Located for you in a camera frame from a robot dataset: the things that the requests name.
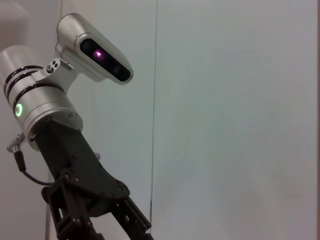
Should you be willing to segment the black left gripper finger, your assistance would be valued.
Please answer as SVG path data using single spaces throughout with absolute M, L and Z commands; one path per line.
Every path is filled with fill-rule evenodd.
M 154 240 L 147 231 L 152 227 L 148 219 L 128 196 L 116 201 L 110 212 L 130 240 Z

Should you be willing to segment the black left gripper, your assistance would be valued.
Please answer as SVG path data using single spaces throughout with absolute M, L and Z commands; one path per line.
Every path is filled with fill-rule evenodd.
M 103 240 L 91 218 L 130 195 L 127 186 L 99 162 L 82 133 L 55 121 L 35 135 L 54 182 L 41 191 L 48 203 L 59 240 Z

